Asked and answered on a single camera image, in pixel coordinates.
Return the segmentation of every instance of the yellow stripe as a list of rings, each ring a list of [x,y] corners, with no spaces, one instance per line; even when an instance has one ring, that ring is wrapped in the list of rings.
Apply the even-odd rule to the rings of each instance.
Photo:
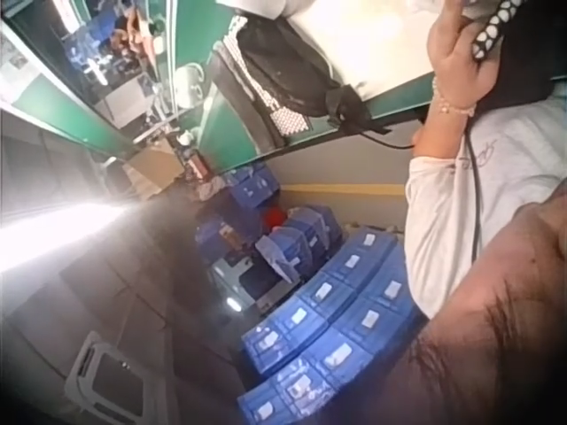
[[[282,190],[335,195],[405,196],[403,184],[284,184]]]

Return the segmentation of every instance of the bracelet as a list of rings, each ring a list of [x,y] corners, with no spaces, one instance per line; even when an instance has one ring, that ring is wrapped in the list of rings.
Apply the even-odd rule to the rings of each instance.
[[[467,108],[467,109],[461,109],[461,108],[457,108],[456,106],[452,106],[443,97],[443,95],[439,92],[439,88],[437,86],[437,77],[433,78],[432,87],[433,87],[433,96],[436,97],[441,103],[441,106],[440,106],[439,109],[442,113],[454,112],[454,113],[458,113],[460,115],[468,115],[469,117],[474,116],[475,111],[477,109],[477,105],[474,104],[470,108]]]

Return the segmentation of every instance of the white shirt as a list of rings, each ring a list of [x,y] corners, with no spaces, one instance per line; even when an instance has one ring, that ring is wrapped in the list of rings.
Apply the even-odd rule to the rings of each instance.
[[[471,132],[481,187],[480,248],[530,202],[567,177],[567,85],[537,104],[481,117]],[[405,250],[412,296],[433,317],[470,268],[475,188],[470,156],[418,157],[409,164]]]

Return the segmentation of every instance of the forearm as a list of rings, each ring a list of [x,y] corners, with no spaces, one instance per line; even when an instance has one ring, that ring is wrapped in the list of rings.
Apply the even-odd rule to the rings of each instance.
[[[440,101],[431,101],[427,120],[414,140],[415,157],[451,159],[457,156],[468,116],[457,112],[443,113]]]
[[[126,29],[128,30],[128,34],[132,34],[134,31],[134,22],[136,21],[138,11],[135,7],[130,8],[128,13],[128,21],[126,23]]]

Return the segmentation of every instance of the person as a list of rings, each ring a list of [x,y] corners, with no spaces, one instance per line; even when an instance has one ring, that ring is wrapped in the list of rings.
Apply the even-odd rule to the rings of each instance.
[[[138,58],[148,58],[156,69],[156,55],[153,49],[155,26],[149,22],[135,1],[120,0],[117,3],[120,16],[114,22],[111,46],[114,51],[133,51]]]
[[[431,320],[393,366],[377,356],[301,425],[565,423],[565,88],[472,128],[483,213],[471,264],[474,181],[462,139],[499,58],[471,61],[481,26],[461,10],[446,0],[431,29],[437,90],[408,182],[409,285]]]
[[[567,180],[514,214],[393,368],[375,358],[300,424],[565,423],[566,255]]]
[[[446,0],[427,50],[435,90],[423,127],[414,136],[406,187],[405,251],[418,306],[433,318],[471,266],[476,188],[470,136],[478,166],[482,251],[524,204],[541,202],[567,177],[567,89],[547,100],[491,111],[468,127],[475,105],[494,87],[499,49],[477,64],[472,41],[483,28],[462,17],[462,2]]]

